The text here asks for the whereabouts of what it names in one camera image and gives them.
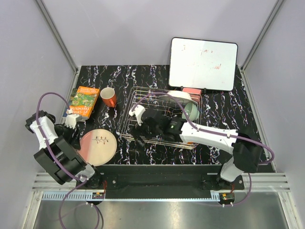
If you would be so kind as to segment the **green celadon bowl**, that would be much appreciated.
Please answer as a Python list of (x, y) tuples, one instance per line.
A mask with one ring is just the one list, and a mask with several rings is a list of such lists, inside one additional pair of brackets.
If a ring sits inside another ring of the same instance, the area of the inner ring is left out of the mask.
[(196, 104), (189, 102), (186, 104), (184, 110), (192, 122), (199, 118), (199, 111)]

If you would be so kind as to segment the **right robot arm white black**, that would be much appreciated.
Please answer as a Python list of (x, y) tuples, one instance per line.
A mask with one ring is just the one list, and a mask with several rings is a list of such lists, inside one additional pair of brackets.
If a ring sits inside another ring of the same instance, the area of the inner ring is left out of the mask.
[(216, 183), (222, 189), (229, 188), (242, 173), (255, 173), (258, 170), (262, 147), (237, 130), (217, 129), (183, 118), (169, 118), (160, 111), (141, 106), (131, 109), (129, 116), (136, 118), (130, 133), (140, 146), (144, 145), (145, 138), (159, 136), (171, 143), (196, 143), (231, 154), (232, 157), (222, 165), (216, 177)]

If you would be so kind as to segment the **metal wire dish rack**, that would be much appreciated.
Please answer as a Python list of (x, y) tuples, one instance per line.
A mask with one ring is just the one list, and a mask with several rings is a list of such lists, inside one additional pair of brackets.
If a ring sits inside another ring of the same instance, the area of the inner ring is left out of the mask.
[[(141, 122), (140, 115), (143, 115), (144, 111), (148, 112), (155, 110), (169, 119), (173, 117), (182, 117), (183, 113), (180, 106), (175, 102), (175, 100), (165, 96), (168, 92), (174, 92), (174, 90), (134, 86), (130, 91), (128, 100), (125, 104), (126, 107), (123, 116), (121, 116), (121, 121), (119, 122), (119, 134), (127, 140), (136, 141), (131, 134), (130, 129), (135, 125), (138, 125), (138, 121)], [(196, 92), (190, 91), (187, 93), (190, 95), (190, 99), (186, 101), (182, 98), (177, 98), (178, 102), (183, 106), (183, 108), (185, 108), (187, 103), (193, 102), (196, 104), (200, 113), (203, 108), (202, 96), (200, 93)], [(161, 135), (145, 137), (143, 134), (140, 134), (140, 140), (142, 140), (141, 143), (143, 143), (143, 146), (144, 143), (185, 149), (194, 149), (198, 146), (198, 143), (194, 142), (183, 143), (166, 140)]]

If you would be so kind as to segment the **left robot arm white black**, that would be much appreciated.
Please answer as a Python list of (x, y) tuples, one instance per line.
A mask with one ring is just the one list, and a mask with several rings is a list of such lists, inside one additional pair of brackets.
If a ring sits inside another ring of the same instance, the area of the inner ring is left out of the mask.
[(63, 124), (55, 122), (55, 116), (43, 110), (26, 120), (25, 127), (36, 135), (39, 142), (35, 160), (60, 185), (75, 179), (85, 182), (87, 188), (99, 188), (103, 183), (102, 175), (78, 152), (81, 150), (78, 128), (81, 116), (69, 114)]

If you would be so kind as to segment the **pink cream branch plate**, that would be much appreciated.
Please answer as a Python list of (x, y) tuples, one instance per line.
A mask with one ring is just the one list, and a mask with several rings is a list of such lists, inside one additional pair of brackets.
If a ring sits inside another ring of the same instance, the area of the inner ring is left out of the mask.
[(117, 140), (108, 130), (94, 129), (81, 138), (80, 146), (78, 153), (85, 162), (98, 167), (108, 163), (114, 157)]

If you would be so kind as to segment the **orange mug white inside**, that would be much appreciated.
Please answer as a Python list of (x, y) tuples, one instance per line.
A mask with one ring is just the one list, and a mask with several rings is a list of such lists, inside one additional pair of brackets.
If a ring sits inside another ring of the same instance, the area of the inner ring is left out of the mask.
[(115, 90), (111, 87), (103, 88), (100, 91), (100, 96), (104, 102), (104, 104), (108, 107), (115, 107), (117, 103), (117, 97)]

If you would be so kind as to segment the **white fluted plate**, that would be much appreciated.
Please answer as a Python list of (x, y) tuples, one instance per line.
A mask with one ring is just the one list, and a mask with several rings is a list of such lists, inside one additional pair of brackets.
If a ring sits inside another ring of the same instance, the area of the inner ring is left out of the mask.
[(168, 91), (166, 95), (160, 95), (159, 98), (174, 104), (178, 101), (182, 105), (192, 101), (190, 94), (183, 91)]

